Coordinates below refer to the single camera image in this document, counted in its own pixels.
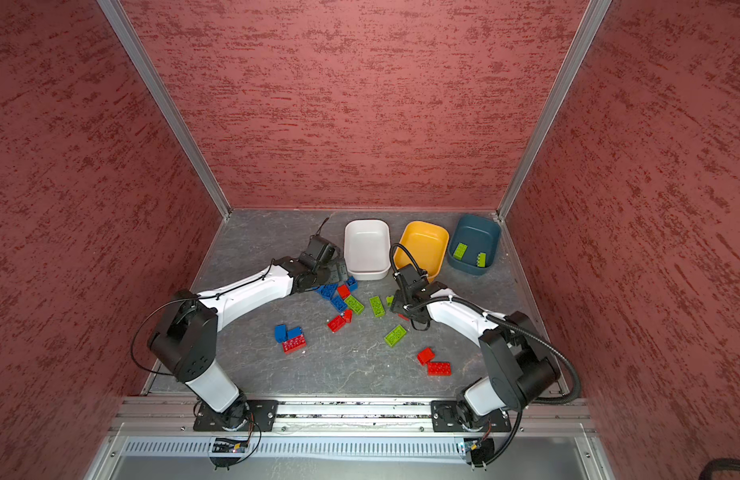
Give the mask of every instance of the red textured wall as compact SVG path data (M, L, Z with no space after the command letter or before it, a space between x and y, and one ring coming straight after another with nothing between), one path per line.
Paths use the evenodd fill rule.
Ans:
M508 224L616 476L740 457L740 2L616 0Z
M587 0L124 0L231 205L496 208Z
M0 479L84 474L218 225L95 1L0 2Z

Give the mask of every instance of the blue lego brick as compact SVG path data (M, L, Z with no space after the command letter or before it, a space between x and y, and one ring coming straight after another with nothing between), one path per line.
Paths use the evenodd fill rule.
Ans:
M337 290L337 283L331 283L329 285L322 285L317 288L317 292L322 295L325 300L330 300Z
M274 327L274 339L277 343L287 341L287 327L284 325L277 325Z
M339 296L337 296L334 299L331 299L330 300L330 303L332 303L332 305L335 307L335 309L339 313L345 312L346 311L346 308L348 308L348 305L346 305L346 302L344 302L343 299L340 298Z
M354 279L353 276L349 276L348 280L346 280L346 286L348 287L348 290L350 292L353 292L357 288L359 288L359 285L357 284L357 281Z
M287 332L287 340L292 340L292 339L296 338L297 336L301 336L301 335L303 335L303 329L301 327L297 326L296 328L294 328L292 330L288 330L288 332Z

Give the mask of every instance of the gray table surface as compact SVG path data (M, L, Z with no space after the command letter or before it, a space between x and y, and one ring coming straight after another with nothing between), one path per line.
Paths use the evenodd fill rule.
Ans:
M352 220L377 218L398 241L413 220L441 225L451 234L461 214L329 210L236 210L222 228L195 291L224 286L264 269L269 260L298 256L324 218L330 220L322 235L343 245L344 228ZM510 313L521 310L515 281L505 252L499 251L490 270L472 276L454 270L445 260L436 278L458 295L489 310ZM229 377L247 394L327 396L454 396L462 388L487 374L479 347L448 326L433 322L426 332L413 331L408 321L387 312L373 316L369 299L394 294L396 283L360 281L356 298L365 312L337 333L327 322L335 308L316 292L300 293L269 302L232 322L218 337L216 359ZM274 340L274 327L303 328L307 347L285 355ZM407 335L392 349L384 337L396 325ZM436 353L434 361L450 362L452 376L429 377L416 355L427 346ZM175 379L157 376L151 392L187 392Z

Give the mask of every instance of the metal extrusion bar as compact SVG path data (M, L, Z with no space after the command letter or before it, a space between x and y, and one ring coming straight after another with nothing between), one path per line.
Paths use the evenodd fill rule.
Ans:
M538 117L538 123L535 125L533 133L529 137L527 142L527 148L525 148L522 158L519 159L519 166L514 172L509 186L506 189L506 193L503 195L503 199L500 201L498 206L498 216L501 220L505 220L508 216L509 210L517 199L519 189L522 188L522 183L529 173L529 169L533 166L535 157L543 145L543 140L553 124L554 118L559 109L562 107L567 91L572 85L572 81L575 79L580 64L586 57L586 52L591 46L591 42L596 35L596 31L599 25L602 24L602 20L605 18L605 13L609 8L611 0L591 0L583 13L583 19L578 26L578 31L575 33L575 38L572 39L572 43L569 46L567 55L562 63L562 67L556 76L556 81L551 87L549 98L546 100L546 104L543 106L543 111L540 112Z
M429 403L451 398L278 397L273 431L263 436L462 436L437 433ZM110 435L207 436L193 432L194 396L127 397ZM597 436L585 399L565 406L533 405L524 412L520 436Z
M186 156L191 160L191 164L194 166L197 175L202 180L202 184L204 184L207 192L210 194L212 201L215 202L215 206L218 207L221 216L224 219L228 218L231 213L231 205L229 205L229 201L221 191L218 181L207 165L202 151L191 136L189 128L186 126L175 102L167 92L167 88L162 82L160 75L156 72L156 68L154 68L154 64L146 53L143 44L138 39L138 34L127 18L122 4L118 0L98 0L98 5L104 11L109 24L114 29L114 33L116 33L117 38L119 38L125 51L130 56L130 60L135 65L140 77L146 83L146 87L149 88L154 101L156 101L156 104L162 110L165 120L167 120L170 128L173 129L173 133L180 142L181 147L183 147Z

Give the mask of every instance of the black cable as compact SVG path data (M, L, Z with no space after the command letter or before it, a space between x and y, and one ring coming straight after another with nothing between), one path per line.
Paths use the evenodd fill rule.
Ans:
M146 367L144 367L144 366L143 366L143 365L141 365L140 363L138 363L138 360L135 360L135 352L134 352L134 349L135 349L135 339L136 339L136 338L138 337L138 334L140 333L141 329L143 329L143 328L144 328L144 325L146 324L146 322L148 322L148 321L149 321L149 319L150 319L150 318L151 318L152 316L154 316L154 313L157 313L157 312L159 312L160 310L162 310L162 309L163 309L163 308L165 308L166 306L168 306L168 305L171 305L171 304L173 304L173 303L177 303L177 302L185 302L185 301L187 301L187 300L190 300L190 299L185 299L185 298L181 298L181 299L178 299L178 300L171 300L170 302L167 302L167 303L165 303L164 305L162 305L162 306L160 306L159 308L157 308L156 310L154 310L154 312L151 312L151 313L150 313L150 314L149 314L149 315L148 315L148 316L147 316L147 317L146 317L146 318L144 319L144 321L142 321L142 322L140 323L140 326L138 327L138 330L136 330L136 331L135 331L135 335L133 335L133 339L132 339L132 340L130 341L130 359L131 359L131 360L133 360L133 363L135 363L135 364L136 364L136 366L137 366L137 367L138 367L139 369L141 369L141 370L146 370L147 372L155 373L156 375L170 375L170 376L172 376L172 375L173 375L172 373L164 373L164 372L157 372L157 371L155 371L155 370L151 370L151 369L149 369L149 368L146 368Z
M325 226L325 224L327 223L327 220L329 220L329 219L330 219L330 217L328 216L327 218L325 218L325 219L324 219L324 220L322 221L322 224L321 224L321 225L319 226L319 230L317 230L317 233L316 233L316 234L314 234L313 236L317 236L317 235L321 234L321 228L322 228L323 226Z
M425 270L420 268L417 265L417 262L413 258L413 254L410 253L410 251L402 244L392 244L391 248L388 249L388 259L391 261L391 268L394 270L395 274L399 273L399 269L397 268L397 264L394 263L394 254L397 252L397 248L401 248L402 251L407 255L407 258L410 259L410 262L412 262L413 266L415 266L415 271L420 276L425 276L428 274Z
M523 334L524 336L528 336L529 338L535 340L536 342L540 343L541 345L545 346L547 349L551 351L551 353L556 356L556 358L559 359L561 363L564 364L564 366L569 371L570 376L572 377L572 390L567 392L566 394L559 396L559 397L538 397L533 400L535 403L540 403L543 405L562 405L565 403L569 403L572 400L580 397L580 392L582 391L582 386L580 383L580 377L578 376L577 370L575 370L575 367L572 365L572 363L567 360L567 357L565 357L560 351L558 351L553 345L545 341L540 336L536 335L533 332L530 332L529 330L523 329L522 327L516 325L515 323L507 322L505 320L499 319L496 316L490 315L486 310L481 308L480 306L477 306L468 300L464 300L460 298L459 296L438 296L429 300L426 300L424 302L421 302L415 306L410 306L407 308L408 311L412 310L421 310L422 308L425 308L427 305L430 305L431 303L436 302L455 302L460 303L461 305L465 305L471 310L479 313L480 315L484 316L489 321L498 324L499 326L502 326L504 328L513 330L514 332L518 332Z
M490 463L495 462L498 459L498 457L501 456L507 450L507 448L509 448L511 441L513 440L515 436L517 436L517 432L519 431L519 423L521 421L522 421L522 410L519 410L517 412L517 419L514 420L513 427L511 427L511 432L509 432L509 436L506 437L505 440L503 440L503 444L500 446L500 448L498 448L495 451L495 453L493 453L493 456L491 456L484 462L485 466L488 466L490 465Z
M714 472L722 472L725 470L740 472L740 460L737 458L714 458L703 467L703 471L698 477L698 480L711 480Z

